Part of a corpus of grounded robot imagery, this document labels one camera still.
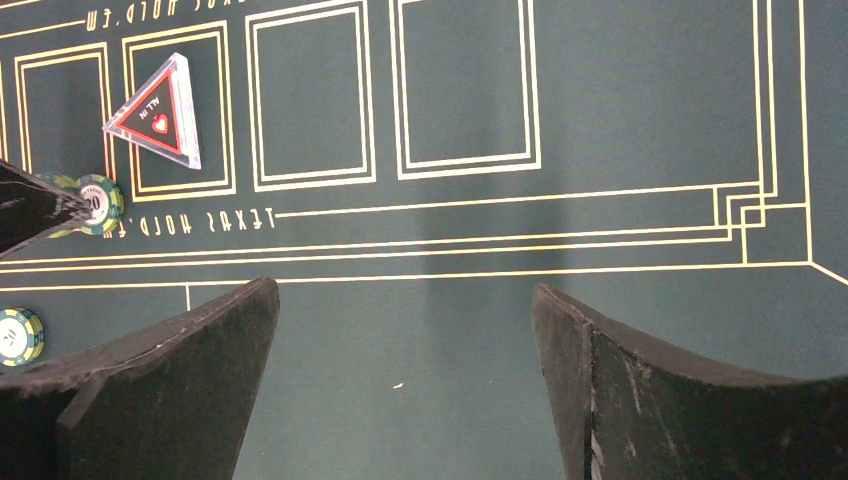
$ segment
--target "triangular acrylic marker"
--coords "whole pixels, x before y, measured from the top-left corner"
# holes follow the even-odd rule
[[[103,131],[200,170],[188,60],[179,53],[171,55],[106,122]]]

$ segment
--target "green poker chip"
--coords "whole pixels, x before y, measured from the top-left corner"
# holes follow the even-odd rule
[[[121,189],[103,175],[85,175],[76,181],[79,194],[91,208],[91,218],[79,228],[86,235],[103,235],[118,226],[124,214]]]
[[[47,183],[51,183],[51,184],[61,188],[62,190],[66,191],[70,194],[79,195],[79,189],[77,188],[77,182],[73,178],[71,178],[67,175],[62,175],[60,173],[53,173],[53,172],[45,172],[45,173],[37,173],[35,176],[44,180]],[[70,235],[71,233],[73,233],[73,230],[59,230],[58,232],[51,234],[50,238],[64,237],[65,235]]]
[[[38,358],[44,350],[44,325],[25,308],[7,308],[0,315],[0,356],[15,367]]]

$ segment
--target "poker table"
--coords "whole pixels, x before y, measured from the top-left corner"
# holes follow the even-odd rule
[[[237,478],[562,478],[536,284],[717,360],[848,372],[846,22],[804,0],[0,0],[0,157],[126,200],[109,234],[0,261],[0,308],[39,314],[43,360],[271,276]],[[175,52],[200,170],[101,130]]]

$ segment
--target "heart symbol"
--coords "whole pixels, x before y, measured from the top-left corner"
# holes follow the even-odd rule
[[[153,131],[162,135],[168,133],[168,117],[161,113],[153,117]]]

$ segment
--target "red heart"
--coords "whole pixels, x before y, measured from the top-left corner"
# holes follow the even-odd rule
[[[153,131],[162,135],[168,133],[168,117],[161,113],[153,117]]]

